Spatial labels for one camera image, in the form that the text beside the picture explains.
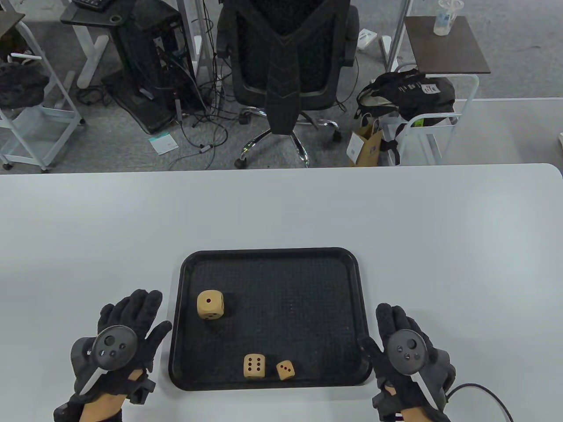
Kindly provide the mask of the person's right hand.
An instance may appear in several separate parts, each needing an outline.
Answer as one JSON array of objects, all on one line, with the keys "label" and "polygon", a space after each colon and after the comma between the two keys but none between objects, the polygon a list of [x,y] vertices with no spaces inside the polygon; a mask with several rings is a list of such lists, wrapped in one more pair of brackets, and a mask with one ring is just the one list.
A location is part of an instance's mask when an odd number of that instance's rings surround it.
[{"label": "person's right hand", "polygon": [[[407,316],[400,306],[379,304],[376,308],[376,320],[383,348],[367,335],[360,336],[358,344],[372,364],[377,386],[380,389],[372,400],[380,420],[397,421],[397,414],[419,408],[422,415],[430,421],[448,421],[448,416],[444,413],[448,401],[446,393],[456,380],[456,368],[452,365],[448,352],[435,348],[416,321]],[[390,345],[391,337],[401,330],[415,332],[426,348],[426,355],[421,358],[424,363],[421,374],[424,389],[412,379],[411,375],[399,372],[390,360],[392,352],[400,357],[410,355],[411,362],[416,360],[414,350],[409,347],[405,346],[399,352],[396,345]]]}]

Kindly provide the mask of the person's left hand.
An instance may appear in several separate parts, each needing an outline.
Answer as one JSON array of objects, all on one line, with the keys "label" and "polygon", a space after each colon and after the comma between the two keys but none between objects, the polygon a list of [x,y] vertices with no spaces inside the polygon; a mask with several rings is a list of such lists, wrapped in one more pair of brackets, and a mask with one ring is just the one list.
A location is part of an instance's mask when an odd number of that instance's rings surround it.
[{"label": "person's left hand", "polygon": [[70,352],[76,377],[71,402],[88,404],[103,394],[146,402],[156,386],[148,377],[156,351],[172,329],[170,321],[153,327],[162,299],[159,290],[138,289],[102,308],[97,335],[78,339]]}]

